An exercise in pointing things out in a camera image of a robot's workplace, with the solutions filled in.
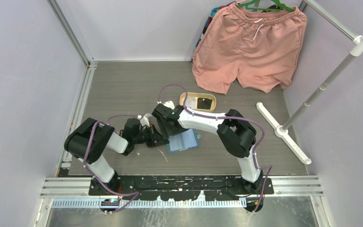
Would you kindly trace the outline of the white credit card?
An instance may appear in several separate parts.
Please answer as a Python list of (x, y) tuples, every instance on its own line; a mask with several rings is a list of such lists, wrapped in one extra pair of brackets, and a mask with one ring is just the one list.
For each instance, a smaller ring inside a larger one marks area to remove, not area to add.
[(197, 99), (195, 97), (188, 96), (186, 98), (185, 105), (187, 108), (196, 108)]

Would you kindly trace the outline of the blue card holder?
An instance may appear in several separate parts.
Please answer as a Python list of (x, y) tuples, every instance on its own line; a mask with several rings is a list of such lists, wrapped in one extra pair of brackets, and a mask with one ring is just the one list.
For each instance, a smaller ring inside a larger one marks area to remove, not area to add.
[(197, 133), (195, 129), (189, 129), (175, 136), (168, 138), (169, 143), (166, 145), (167, 153), (177, 153), (200, 146), (199, 139), (201, 134)]

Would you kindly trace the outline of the beige oval tray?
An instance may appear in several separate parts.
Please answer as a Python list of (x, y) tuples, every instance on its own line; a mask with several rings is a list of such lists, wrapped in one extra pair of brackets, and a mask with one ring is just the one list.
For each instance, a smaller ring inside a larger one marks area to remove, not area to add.
[(188, 92), (180, 95), (180, 105), (187, 108), (212, 113), (216, 107), (216, 97), (212, 94)]

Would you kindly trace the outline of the black credit card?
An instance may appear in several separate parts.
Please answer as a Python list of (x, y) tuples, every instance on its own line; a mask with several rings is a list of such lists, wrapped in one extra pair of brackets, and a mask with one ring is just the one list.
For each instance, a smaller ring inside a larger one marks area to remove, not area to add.
[(197, 99), (197, 108), (201, 110), (211, 110), (212, 109), (213, 100), (210, 98), (201, 98)]

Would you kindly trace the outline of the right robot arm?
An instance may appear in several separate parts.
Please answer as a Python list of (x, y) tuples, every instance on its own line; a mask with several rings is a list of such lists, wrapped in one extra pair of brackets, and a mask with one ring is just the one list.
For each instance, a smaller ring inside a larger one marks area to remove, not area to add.
[(263, 171), (255, 155), (256, 130), (252, 121), (237, 110), (227, 113), (206, 113), (177, 105), (173, 108), (158, 104), (152, 112), (165, 138), (195, 129), (217, 135), (226, 151), (236, 157), (244, 180), (244, 190), (256, 194), (262, 188)]

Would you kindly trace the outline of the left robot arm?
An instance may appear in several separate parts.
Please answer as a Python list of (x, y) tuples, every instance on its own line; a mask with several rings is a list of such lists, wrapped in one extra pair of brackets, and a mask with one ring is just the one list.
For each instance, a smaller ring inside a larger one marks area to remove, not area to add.
[(118, 173), (110, 167), (103, 152), (106, 148), (128, 156), (138, 144), (153, 148), (169, 143), (154, 125), (143, 126), (140, 119), (129, 118), (120, 133), (110, 125), (103, 125), (87, 118), (65, 140), (64, 149), (79, 159), (92, 175), (101, 182), (100, 188), (107, 195), (119, 189)]

